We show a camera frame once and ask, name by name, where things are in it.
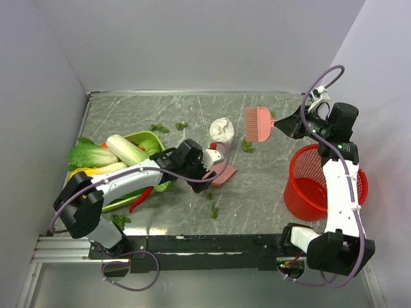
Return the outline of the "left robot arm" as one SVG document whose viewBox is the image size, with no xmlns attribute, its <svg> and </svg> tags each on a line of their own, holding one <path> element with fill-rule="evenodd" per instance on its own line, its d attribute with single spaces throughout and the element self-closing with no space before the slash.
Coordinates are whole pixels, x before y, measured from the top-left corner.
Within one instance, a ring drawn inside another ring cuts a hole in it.
<svg viewBox="0 0 411 308">
<path fill-rule="evenodd" d="M 54 202 L 55 219 L 60 219 L 73 239 L 87 237 L 103 245 L 113 258 L 127 250 L 122 231 L 102 218 L 102 208 L 128 193 L 154 187 L 178 178 L 195 193 L 208 188 L 215 177 L 210 169 L 224 160 L 215 147 L 203 149 L 191 139 L 178 147 L 156 153 L 141 163 L 105 175 L 79 172 L 66 183 Z"/>
</svg>

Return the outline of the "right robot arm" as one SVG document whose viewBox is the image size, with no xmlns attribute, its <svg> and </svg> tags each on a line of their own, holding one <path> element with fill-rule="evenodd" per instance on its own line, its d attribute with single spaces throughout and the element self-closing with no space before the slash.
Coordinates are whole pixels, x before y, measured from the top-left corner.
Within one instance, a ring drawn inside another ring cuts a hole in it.
<svg viewBox="0 0 411 308">
<path fill-rule="evenodd" d="M 347 277 L 355 276 L 375 253 L 375 243 L 366 239 L 360 219 L 358 148 L 350 142 L 357 116 L 356 107 L 335 103 L 326 120 L 304 107 L 274 124 L 293 139 L 318 141 L 328 198 L 324 233 L 289 223 L 280 240 L 281 250 L 291 256 L 302 250 L 310 268 Z"/>
</svg>

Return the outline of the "pink dustpan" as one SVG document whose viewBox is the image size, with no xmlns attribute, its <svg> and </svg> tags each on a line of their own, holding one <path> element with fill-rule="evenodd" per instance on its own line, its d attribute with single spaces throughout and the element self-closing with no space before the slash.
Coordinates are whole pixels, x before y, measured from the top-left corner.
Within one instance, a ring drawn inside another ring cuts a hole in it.
<svg viewBox="0 0 411 308">
<path fill-rule="evenodd" d="M 222 171 L 224 167 L 224 163 L 214 165 L 211 170 L 203 176 L 203 179 L 206 179 L 208 176 L 211 176 L 212 172 L 221 175 L 211 182 L 211 185 L 214 187 L 222 186 L 225 182 L 227 182 L 236 172 L 237 169 L 230 164 Z"/>
</svg>

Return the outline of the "pink hand brush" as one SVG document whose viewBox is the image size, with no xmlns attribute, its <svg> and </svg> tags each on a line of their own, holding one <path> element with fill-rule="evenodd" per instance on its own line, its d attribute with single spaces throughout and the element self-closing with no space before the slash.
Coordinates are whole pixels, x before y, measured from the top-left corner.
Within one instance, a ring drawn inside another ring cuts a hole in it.
<svg viewBox="0 0 411 308">
<path fill-rule="evenodd" d="M 265 142 L 270 138 L 275 120 L 265 107 L 248 108 L 245 111 L 247 142 Z"/>
</svg>

